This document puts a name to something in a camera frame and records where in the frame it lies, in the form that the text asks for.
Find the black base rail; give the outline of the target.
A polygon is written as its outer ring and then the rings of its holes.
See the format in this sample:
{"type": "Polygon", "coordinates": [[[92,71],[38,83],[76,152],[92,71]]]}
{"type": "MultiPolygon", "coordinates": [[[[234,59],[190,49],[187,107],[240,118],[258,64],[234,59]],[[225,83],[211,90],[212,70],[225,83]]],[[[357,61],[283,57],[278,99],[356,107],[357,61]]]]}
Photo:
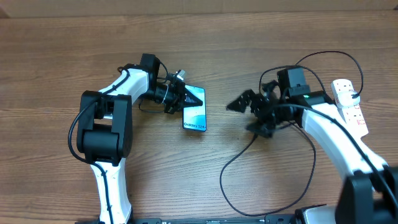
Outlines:
{"type": "Polygon", "coordinates": [[[291,224],[301,223],[293,214],[267,215],[265,217],[241,218],[188,218],[162,220],[160,218],[137,218],[129,220],[132,224],[291,224]]]}

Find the blue Samsung Galaxy smartphone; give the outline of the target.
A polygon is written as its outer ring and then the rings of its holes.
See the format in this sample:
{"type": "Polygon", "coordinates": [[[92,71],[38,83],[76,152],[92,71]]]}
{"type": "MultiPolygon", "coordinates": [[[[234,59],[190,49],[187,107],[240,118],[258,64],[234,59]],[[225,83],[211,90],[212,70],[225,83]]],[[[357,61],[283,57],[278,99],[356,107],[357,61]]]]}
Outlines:
{"type": "Polygon", "coordinates": [[[182,126],[184,129],[206,131],[206,94],[203,89],[203,106],[183,109],[182,126]]]}

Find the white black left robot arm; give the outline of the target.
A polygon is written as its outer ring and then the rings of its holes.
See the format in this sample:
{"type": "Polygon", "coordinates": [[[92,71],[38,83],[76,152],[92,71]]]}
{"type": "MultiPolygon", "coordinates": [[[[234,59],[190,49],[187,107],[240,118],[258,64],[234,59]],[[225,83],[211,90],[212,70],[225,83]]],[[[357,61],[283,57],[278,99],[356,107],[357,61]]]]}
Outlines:
{"type": "Polygon", "coordinates": [[[188,89],[183,70],[159,76],[164,64],[154,54],[142,54],[138,64],[118,67],[120,76],[99,91],[85,91],[80,111],[68,133],[73,157],[90,165],[96,178],[101,211],[95,223],[133,223],[126,187],[126,158],[132,148],[132,106],[138,99],[163,105],[174,114],[203,106],[188,89]]]}

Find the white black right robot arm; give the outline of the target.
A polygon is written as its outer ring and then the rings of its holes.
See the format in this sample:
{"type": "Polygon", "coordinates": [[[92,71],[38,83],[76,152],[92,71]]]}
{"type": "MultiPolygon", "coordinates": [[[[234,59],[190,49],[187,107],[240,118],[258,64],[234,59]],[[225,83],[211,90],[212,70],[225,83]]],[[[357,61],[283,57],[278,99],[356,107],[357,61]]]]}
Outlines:
{"type": "Polygon", "coordinates": [[[228,110],[257,118],[246,129],[269,138],[282,122],[295,121],[323,148],[343,188],[336,206],[297,209],[290,223],[397,223],[397,168],[372,152],[340,115],[325,90],[311,91],[298,65],[279,67],[277,79],[244,91],[228,110]]]}

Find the white charger plug adapter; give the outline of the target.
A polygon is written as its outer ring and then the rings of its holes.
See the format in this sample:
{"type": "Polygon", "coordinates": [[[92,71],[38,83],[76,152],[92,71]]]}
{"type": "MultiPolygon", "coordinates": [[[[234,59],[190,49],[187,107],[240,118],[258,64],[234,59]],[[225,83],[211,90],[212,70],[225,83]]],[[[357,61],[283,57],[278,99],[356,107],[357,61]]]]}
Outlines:
{"type": "Polygon", "coordinates": [[[361,101],[360,96],[355,91],[342,91],[335,96],[338,108],[348,108],[358,105],[361,101]]]}

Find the white power strip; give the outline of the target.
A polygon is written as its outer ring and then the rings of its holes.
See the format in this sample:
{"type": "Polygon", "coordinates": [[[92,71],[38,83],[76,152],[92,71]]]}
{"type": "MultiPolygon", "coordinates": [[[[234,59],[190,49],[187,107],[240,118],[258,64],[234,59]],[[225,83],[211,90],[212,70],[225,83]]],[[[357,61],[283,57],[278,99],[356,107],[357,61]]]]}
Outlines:
{"type": "MultiPolygon", "coordinates": [[[[352,82],[347,79],[333,80],[331,83],[331,90],[333,92],[334,98],[339,92],[355,91],[352,82]]],[[[338,112],[349,129],[359,138],[369,133],[359,104],[348,108],[338,108],[338,112]]]]}

